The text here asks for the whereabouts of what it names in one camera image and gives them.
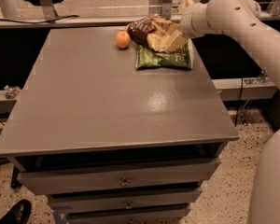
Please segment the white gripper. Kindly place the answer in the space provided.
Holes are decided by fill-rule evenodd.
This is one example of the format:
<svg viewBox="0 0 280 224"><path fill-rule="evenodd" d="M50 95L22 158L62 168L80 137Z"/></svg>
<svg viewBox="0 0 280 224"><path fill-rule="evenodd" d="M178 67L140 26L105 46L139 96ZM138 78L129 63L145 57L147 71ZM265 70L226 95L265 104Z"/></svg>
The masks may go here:
<svg viewBox="0 0 280 224"><path fill-rule="evenodd" d="M168 31L164 35L160 32L151 33L147 36L148 46L158 52L172 53L188 42L187 37L200 37L192 24L194 12L199 6L193 0L182 0L181 9L185 12L181 16L179 25L183 35L179 30Z"/></svg>

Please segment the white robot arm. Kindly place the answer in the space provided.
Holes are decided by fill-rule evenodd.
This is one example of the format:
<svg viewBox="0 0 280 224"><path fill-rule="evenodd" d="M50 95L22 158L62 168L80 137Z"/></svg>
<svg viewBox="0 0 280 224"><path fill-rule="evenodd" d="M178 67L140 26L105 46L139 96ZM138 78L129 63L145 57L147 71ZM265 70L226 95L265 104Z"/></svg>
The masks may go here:
<svg viewBox="0 0 280 224"><path fill-rule="evenodd" d="M189 38L207 34L232 38L280 90L280 32L259 20L259 5L254 0L194 3L179 24ZM247 224L280 224L280 129L261 152Z"/></svg>

